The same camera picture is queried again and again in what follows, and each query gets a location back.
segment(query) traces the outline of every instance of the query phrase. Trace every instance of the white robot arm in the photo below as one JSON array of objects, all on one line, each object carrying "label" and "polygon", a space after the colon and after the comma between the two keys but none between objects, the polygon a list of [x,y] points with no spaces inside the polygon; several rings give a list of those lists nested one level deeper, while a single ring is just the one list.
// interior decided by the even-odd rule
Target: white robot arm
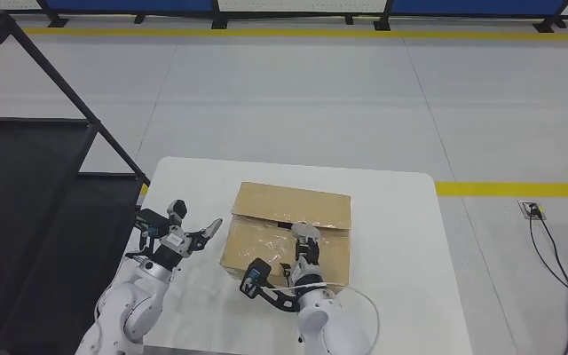
[{"label": "white robot arm", "polygon": [[[186,213],[181,200],[170,204],[169,218],[150,209],[137,213],[136,227],[141,231],[142,251],[127,253],[126,257],[139,262],[139,266],[125,282],[99,299],[95,324],[83,337],[76,355],[143,353],[143,336],[160,318],[174,269],[183,258],[203,250],[223,223],[217,219],[199,232],[186,233],[181,229]],[[156,239],[160,246],[154,253]]]},{"label": "white robot arm", "polygon": [[[285,312],[297,312],[298,341],[304,343],[306,355],[368,355],[378,338],[370,343],[360,323],[335,300],[334,293],[323,282],[318,259],[320,248],[317,228],[306,224],[292,225],[296,237],[296,263],[289,274],[290,288],[275,288],[266,279],[271,266],[256,259],[245,272],[241,292],[249,298],[261,296]],[[292,289],[290,296],[281,290]]]}]

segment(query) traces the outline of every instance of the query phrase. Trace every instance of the cardboard box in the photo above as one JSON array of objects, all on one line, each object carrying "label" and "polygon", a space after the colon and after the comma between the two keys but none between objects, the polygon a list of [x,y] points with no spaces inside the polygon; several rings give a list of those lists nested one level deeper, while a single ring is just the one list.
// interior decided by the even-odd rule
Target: cardboard box
[{"label": "cardboard box", "polygon": [[249,264],[260,257],[272,267],[268,281],[287,286],[280,263],[294,265],[296,239],[289,228],[296,222],[314,225],[321,232],[323,280],[347,285],[351,197],[335,193],[243,182],[221,265],[241,280]]}]

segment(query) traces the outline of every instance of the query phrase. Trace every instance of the yellow floor line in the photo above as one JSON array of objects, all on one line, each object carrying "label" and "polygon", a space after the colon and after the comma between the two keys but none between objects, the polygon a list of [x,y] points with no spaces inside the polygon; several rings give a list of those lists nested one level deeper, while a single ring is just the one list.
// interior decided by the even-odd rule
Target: yellow floor line
[{"label": "yellow floor line", "polygon": [[24,28],[28,35],[62,36],[300,36],[349,38],[445,38],[512,41],[568,41],[568,34],[449,32],[449,31],[374,31],[352,29],[243,28],[243,29],[168,29],[168,28]]},{"label": "yellow floor line", "polygon": [[[142,186],[140,194],[146,194]],[[513,183],[513,182],[436,182],[438,196],[534,196],[568,197],[568,183]]]}]

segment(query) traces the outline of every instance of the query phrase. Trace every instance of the blue wall panel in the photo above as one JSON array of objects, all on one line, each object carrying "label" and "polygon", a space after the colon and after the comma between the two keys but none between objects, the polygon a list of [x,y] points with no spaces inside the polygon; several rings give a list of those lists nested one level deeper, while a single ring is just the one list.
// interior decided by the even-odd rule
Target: blue wall panel
[{"label": "blue wall panel", "polygon": [[562,0],[394,0],[394,12],[440,14],[543,15],[556,11]]},{"label": "blue wall panel", "polygon": [[[47,0],[52,9],[90,11],[211,11],[210,0]],[[562,0],[394,0],[403,13],[544,15]]]},{"label": "blue wall panel", "polygon": [[210,11],[210,0],[47,0],[54,10]]}]

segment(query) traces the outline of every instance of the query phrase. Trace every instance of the white wall panel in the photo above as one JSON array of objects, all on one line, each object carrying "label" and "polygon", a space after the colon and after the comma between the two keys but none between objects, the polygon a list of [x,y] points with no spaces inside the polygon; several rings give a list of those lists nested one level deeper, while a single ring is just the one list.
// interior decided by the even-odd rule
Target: white wall panel
[{"label": "white wall panel", "polygon": [[35,0],[0,0],[2,10],[32,10],[40,9]]},{"label": "white wall panel", "polygon": [[222,11],[240,12],[382,12],[386,0],[219,0]]}]

